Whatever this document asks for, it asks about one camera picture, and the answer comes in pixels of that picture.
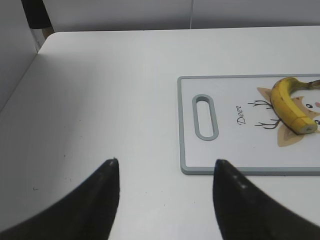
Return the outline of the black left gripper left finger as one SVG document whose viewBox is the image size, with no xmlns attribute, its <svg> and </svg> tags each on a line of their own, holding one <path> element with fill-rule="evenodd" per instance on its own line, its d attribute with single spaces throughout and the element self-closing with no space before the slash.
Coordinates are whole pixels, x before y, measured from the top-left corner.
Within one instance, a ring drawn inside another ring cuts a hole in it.
<svg viewBox="0 0 320 240">
<path fill-rule="evenodd" d="M 0 233 L 2 240 L 107 240 L 120 200 L 116 158 L 39 214 Z"/>
</svg>

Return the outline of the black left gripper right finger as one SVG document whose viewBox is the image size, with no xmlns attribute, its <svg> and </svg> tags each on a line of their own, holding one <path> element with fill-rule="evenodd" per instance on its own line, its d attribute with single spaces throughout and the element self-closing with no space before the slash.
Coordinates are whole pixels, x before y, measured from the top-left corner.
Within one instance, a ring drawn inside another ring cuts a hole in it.
<svg viewBox="0 0 320 240">
<path fill-rule="evenodd" d="M 320 227 L 284 207 L 224 159 L 215 162 L 212 198 L 224 240 L 318 240 Z"/>
</svg>

